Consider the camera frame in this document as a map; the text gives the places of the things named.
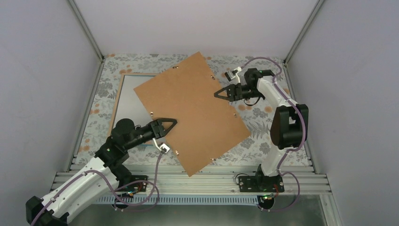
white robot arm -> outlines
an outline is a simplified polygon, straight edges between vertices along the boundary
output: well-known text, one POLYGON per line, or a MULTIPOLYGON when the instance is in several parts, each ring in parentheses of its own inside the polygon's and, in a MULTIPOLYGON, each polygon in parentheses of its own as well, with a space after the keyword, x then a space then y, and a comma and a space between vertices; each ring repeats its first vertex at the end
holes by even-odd
POLYGON ((217 91, 214 96, 228 101, 248 100, 250 98, 263 98, 275 109, 273 123, 270 129, 271 149, 267 158, 259 165, 255 174, 256 183, 259 191, 265 191, 275 184, 283 184, 279 175, 278 166, 283 155, 289 149, 300 145, 303 133, 307 134, 308 125, 308 107, 300 105, 288 96, 283 96, 282 87, 276 82, 274 73, 271 70, 257 70, 249 68, 244 73, 246 84, 242 85, 238 73, 242 71, 238 67, 232 71, 226 72, 226 78, 231 81, 237 79, 237 84, 231 84, 217 91), (220 93, 226 92, 227 96, 221 96, 220 93), (293 105, 299 110, 305 128, 301 124, 299 115, 296 113, 293 105))
POLYGON ((122 163, 129 157, 129 149, 151 140, 162 153, 167 153, 170 148, 166 144, 158 146, 156 139, 164 137, 176 124, 176 119, 166 118, 151 121, 144 127, 135 127, 130 119, 118 121, 111 136, 78 173, 42 198, 34 196, 26 202, 27 222, 33 226, 66 226, 109 192, 110 187, 113 190, 123 187, 120 191, 129 192, 138 190, 139 185, 140 191, 145 191, 146 183, 142 182, 147 182, 154 185, 151 196, 156 188, 155 181, 151 183, 147 176, 132 175, 122 163), (172 125, 165 129, 163 122, 172 125))

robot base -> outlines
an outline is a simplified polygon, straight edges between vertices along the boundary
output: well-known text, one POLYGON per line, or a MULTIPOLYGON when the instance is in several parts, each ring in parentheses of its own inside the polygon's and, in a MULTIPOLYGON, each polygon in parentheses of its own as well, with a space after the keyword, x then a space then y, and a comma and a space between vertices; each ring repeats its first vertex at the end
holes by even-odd
POLYGON ((239 191, 243 193, 253 192, 284 192, 283 178, 280 175, 268 177, 262 172, 262 167, 259 165, 255 176, 239 176, 239 191))
MULTIPOLYGON (((132 175, 130 176, 130 182, 136 181, 136 180, 148 180, 148 176, 145 175, 132 175)), ((133 186, 129 186, 130 188, 122 188, 120 189, 118 192, 131 192, 131 187, 137 189, 138 188, 138 184, 135 184, 133 186)), ((147 189, 147 185, 143 185, 141 184, 141 188, 140 188, 140 192, 145 192, 147 189)))

black clamp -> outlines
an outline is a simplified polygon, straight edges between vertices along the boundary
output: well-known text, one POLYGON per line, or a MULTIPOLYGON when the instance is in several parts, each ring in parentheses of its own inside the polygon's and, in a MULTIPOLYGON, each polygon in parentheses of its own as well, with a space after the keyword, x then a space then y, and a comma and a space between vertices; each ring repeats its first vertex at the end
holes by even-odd
POLYGON ((255 176, 239 176, 238 182, 239 191, 243 193, 284 192, 283 178, 280 175, 265 176, 261 165, 258 166, 255 176))
POLYGON ((257 90, 258 80, 264 76, 274 76, 274 74, 271 70, 258 71, 256 68, 249 68, 244 73, 244 79, 247 83, 246 85, 242 85, 241 83, 238 83, 237 85, 228 85, 215 92, 214 97, 228 100, 230 102, 248 100, 254 97, 263 98, 264 100, 264 96, 257 90), (220 95, 220 93, 224 91, 226 91, 227 96, 220 95))
POLYGON ((131 119, 121 119, 116 123, 115 128, 111 131, 111 136, 107 138, 94 157, 100 158, 104 162, 104 167, 110 168, 119 181, 119 186, 128 184, 136 177, 122 164, 129 157, 128 150, 153 138, 166 136, 176 124, 176 119, 160 118, 143 127, 135 127, 131 119), (162 125, 164 122, 171 122, 172 125, 165 129, 162 125))

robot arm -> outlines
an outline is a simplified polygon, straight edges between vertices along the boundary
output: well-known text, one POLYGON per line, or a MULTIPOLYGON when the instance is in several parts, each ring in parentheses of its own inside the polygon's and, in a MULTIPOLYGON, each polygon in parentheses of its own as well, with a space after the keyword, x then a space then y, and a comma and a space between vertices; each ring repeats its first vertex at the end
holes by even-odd
MULTIPOLYGON (((118 121, 105 144, 78 173, 42 198, 34 196, 26 202, 26 220, 31 224, 40 214, 34 224, 36 226, 65 226, 87 206, 110 191, 106 182, 98 174, 85 173, 87 170, 101 172, 113 189, 136 181, 137 176, 132 176, 122 164, 129 157, 128 150, 153 140, 160 151, 167 153, 170 150, 169 147, 165 144, 159 147, 155 140, 164 137, 176 124, 175 119, 165 118, 151 121, 144 127, 135 127, 130 119, 118 121), (163 122, 171 122, 172 125, 165 129, 163 122), (76 183, 67 186, 71 181, 76 181, 76 183)), ((126 189, 133 191, 135 187, 127 186, 126 189)))
MULTIPOLYGON (((240 67, 226 72, 226 78, 231 81, 234 78, 238 78, 238 73, 242 69, 240 67)), ((290 97, 287 99, 277 90, 283 90, 278 83, 273 82, 274 73, 271 70, 257 70, 256 68, 249 68, 244 73, 244 79, 246 85, 242 85, 238 79, 238 84, 231 84, 219 91, 214 96, 216 98, 238 101, 248 100, 250 98, 263 98, 267 99, 271 104, 272 108, 275 109, 273 123, 270 129, 272 146, 271 150, 267 155, 266 160, 259 166, 257 175, 260 177, 274 177, 277 176, 277 166, 288 149, 298 147, 302 140, 302 125, 298 115, 293 109, 293 103, 305 122, 305 131, 307 133, 308 125, 308 107, 306 105, 300 105, 290 97), (221 96, 220 94, 225 92, 227 96, 221 96)))

metal profile bar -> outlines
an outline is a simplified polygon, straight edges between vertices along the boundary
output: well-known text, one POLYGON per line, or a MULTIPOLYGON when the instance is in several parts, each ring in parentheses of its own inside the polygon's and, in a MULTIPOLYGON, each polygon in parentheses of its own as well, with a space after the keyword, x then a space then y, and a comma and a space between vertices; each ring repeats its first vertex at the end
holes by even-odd
POLYGON ((298 47, 299 43, 301 43, 302 38, 304 37, 304 35, 306 34, 306 32, 308 31, 310 25, 312 24, 314 18, 316 17, 317 13, 320 11, 321 6, 323 5, 323 3, 325 2, 325 0, 319 0, 316 5, 314 6, 312 12, 310 13, 308 19, 306 20, 305 25, 302 27, 302 30, 299 32, 298 37, 295 39, 294 44, 292 45, 291 49, 289 50, 286 59, 284 60, 285 63, 288 63, 291 58, 292 55, 294 54, 296 48, 298 47))
POLYGON ((82 16, 78 6, 76 5, 74 0, 68 0, 68 2, 69 2, 69 5, 71 6, 73 12, 75 13, 75 16, 78 19, 83 31, 85 32, 87 38, 89 39, 91 46, 93 47, 94 51, 96 52, 98 59, 100 60, 100 62, 103 62, 104 61, 103 54, 101 53, 101 50, 98 47, 97 42, 94 39, 92 33, 90 32, 90 29, 88 28, 88 25, 86 24, 86 21, 83 19, 83 16, 82 16))
POLYGON ((333 195, 320 195, 321 206, 327 226, 342 226, 333 195))
POLYGON ((67 164, 64 167, 65 171, 69 171, 71 166, 75 165, 73 160, 76 161, 76 154, 79 151, 80 142, 82 140, 83 133, 85 132, 86 123, 88 121, 88 116, 90 114, 90 109, 91 109, 91 106, 92 106, 93 101, 94 101, 94 96, 96 95, 96 92, 97 92, 97 87, 98 87, 98 83, 100 81, 101 73, 103 72, 103 68, 104 68, 104 62, 102 62, 100 64, 99 68, 98 68, 96 78, 95 78, 93 86, 91 88, 90 97, 89 97, 88 103, 86 105, 85 114, 84 114, 83 120, 82 120, 82 122, 80 124, 78 135, 77 135, 77 137, 75 139, 75 145, 74 145, 74 147, 72 149, 72 153, 70 155, 70 158, 69 158, 67 164))
MULTIPOLYGON (((240 193, 239 186, 234 181, 238 172, 246 172, 253 175, 254 167, 223 167, 209 166, 203 171, 188 177, 180 166, 160 166, 157 185, 162 194, 191 194, 191 195, 248 195, 240 193)), ((295 172, 301 185, 302 194, 331 194, 330 186, 326 175, 314 174, 309 171, 312 167, 288 167, 282 170, 295 172)), ((134 175, 149 175, 149 181, 153 180, 154 166, 137 166, 136 170, 131 171, 134 175)), ((52 189, 57 189, 60 185, 70 179, 74 172, 59 172, 56 174, 52 189)), ((297 184, 292 176, 284 176, 284 194, 296 194, 297 184)))
MULTIPOLYGON (((311 151, 311 148, 309 147, 309 142, 308 142, 307 140, 305 141, 305 143, 304 143, 303 146, 305 147, 306 154, 312 156, 312 151, 311 151)), ((316 159, 317 159, 317 158, 312 158, 312 159, 311 159, 312 166, 313 166, 313 168, 314 168, 314 172, 315 172, 315 173, 321 173, 321 170, 320 170, 320 168, 319 168, 319 163, 317 162, 316 159)))

